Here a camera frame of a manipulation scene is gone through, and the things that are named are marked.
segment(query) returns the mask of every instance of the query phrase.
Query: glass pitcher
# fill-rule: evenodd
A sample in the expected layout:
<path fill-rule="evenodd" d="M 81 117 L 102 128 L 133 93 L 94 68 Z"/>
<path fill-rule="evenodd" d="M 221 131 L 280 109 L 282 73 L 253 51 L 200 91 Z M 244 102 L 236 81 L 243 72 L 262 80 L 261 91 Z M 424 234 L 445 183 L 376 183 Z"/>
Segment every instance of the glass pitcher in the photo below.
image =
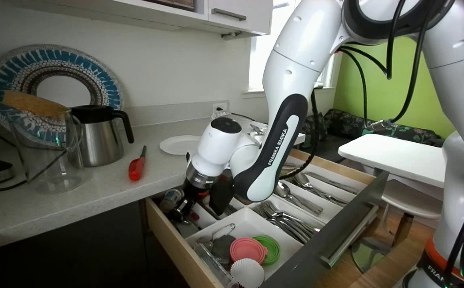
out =
<path fill-rule="evenodd" d="M 40 193 L 62 193 L 84 181 L 79 120 L 70 110 L 10 121 L 26 180 Z"/>

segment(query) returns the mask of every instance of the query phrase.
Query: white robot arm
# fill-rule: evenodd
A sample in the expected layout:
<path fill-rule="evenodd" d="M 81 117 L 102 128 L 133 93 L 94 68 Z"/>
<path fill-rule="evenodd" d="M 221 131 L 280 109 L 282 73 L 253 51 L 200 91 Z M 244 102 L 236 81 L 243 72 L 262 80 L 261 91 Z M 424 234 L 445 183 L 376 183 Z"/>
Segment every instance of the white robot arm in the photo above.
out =
<path fill-rule="evenodd" d="M 186 172 L 186 181 L 206 188 L 229 164 L 237 194 L 251 201 L 269 197 L 296 140 L 314 82 L 331 55 L 347 42 L 385 42 L 397 0 L 302 0 L 282 30 L 265 67 L 269 108 L 262 146 L 226 118 L 213 120 Z M 464 0 L 407 0 L 396 36 L 416 37 L 431 13 L 423 52 L 444 113 L 459 134 L 444 146 L 447 158 L 444 210 L 433 247 L 447 259 L 464 222 Z M 438 287 L 421 268 L 408 285 Z"/>

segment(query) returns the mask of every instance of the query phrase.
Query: electrical outlet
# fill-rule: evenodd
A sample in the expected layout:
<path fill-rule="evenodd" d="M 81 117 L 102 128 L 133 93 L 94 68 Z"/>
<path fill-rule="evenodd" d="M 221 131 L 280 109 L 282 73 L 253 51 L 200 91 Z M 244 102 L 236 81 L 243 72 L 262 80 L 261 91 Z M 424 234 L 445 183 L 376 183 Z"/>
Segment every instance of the electrical outlet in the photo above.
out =
<path fill-rule="evenodd" d="M 223 110 L 228 110 L 228 103 L 227 102 L 219 102 L 219 103 L 213 103 L 212 104 L 212 112 L 213 113 L 215 111 L 217 111 L 218 108 L 221 108 Z"/>

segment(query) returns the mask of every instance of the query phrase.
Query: white wall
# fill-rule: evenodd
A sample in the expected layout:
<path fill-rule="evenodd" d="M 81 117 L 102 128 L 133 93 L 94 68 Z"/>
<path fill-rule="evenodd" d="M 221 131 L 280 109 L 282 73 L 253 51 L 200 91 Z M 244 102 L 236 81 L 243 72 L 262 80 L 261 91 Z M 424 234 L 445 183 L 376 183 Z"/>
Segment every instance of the white wall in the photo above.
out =
<path fill-rule="evenodd" d="M 96 57 L 122 81 L 125 107 L 229 100 L 232 111 L 267 120 L 265 97 L 242 94 L 249 39 L 225 41 L 209 32 L 153 30 L 0 2 L 0 56 L 27 44 L 60 44 Z"/>

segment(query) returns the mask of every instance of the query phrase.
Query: window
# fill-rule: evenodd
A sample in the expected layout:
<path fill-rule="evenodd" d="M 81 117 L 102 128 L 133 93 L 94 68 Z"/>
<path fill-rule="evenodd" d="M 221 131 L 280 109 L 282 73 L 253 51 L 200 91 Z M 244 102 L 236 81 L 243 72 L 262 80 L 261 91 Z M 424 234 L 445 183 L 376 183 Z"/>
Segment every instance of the window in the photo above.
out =
<path fill-rule="evenodd" d="M 269 54 L 273 49 L 274 42 L 282 31 L 285 22 L 289 19 L 294 11 L 294 8 L 300 3 L 300 0 L 274 0 L 273 1 L 273 15 L 271 21 L 271 34 L 264 36 L 257 36 L 252 38 L 252 47 L 250 51 L 250 72 L 248 75 L 248 90 L 261 91 L 262 76 L 264 74 L 264 67 L 266 66 Z M 334 56 L 330 58 L 328 65 L 319 76 L 317 85 L 325 87 L 330 86 L 331 81 L 331 68 Z"/>

